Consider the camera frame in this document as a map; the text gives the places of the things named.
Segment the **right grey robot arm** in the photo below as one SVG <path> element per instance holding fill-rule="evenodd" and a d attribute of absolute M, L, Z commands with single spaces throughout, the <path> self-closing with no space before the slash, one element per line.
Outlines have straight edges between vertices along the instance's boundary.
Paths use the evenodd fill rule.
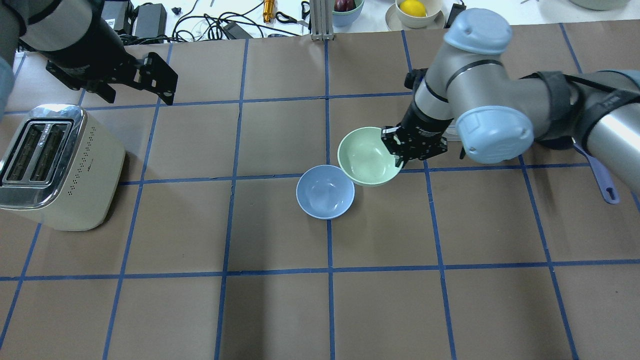
<path fill-rule="evenodd" d="M 429 68 L 407 74 L 413 91 L 402 121 L 381 131 L 402 167 L 447 150 L 455 125 L 474 162 L 516 158 L 533 142 L 572 138 L 627 182 L 639 178 L 639 72 L 605 69 L 576 75 L 535 71 L 519 79 L 501 60 L 513 32 L 491 10 L 462 11 Z"/>

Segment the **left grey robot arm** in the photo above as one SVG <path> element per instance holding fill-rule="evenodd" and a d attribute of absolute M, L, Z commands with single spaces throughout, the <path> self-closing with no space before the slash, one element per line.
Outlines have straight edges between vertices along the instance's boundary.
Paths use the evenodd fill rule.
<path fill-rule="evenodd" d="M 1 2 L 1 110 L 16 82 L 20 44 L 46 58 L 46 70 L 71 91 L 96 94 L 112 104 L 114 84 L 154 93 L 174 104 L 178 73 L 155 52 L 142 59 L 128 53 L 102 18 L 102 0 L 3 0 Z"/>

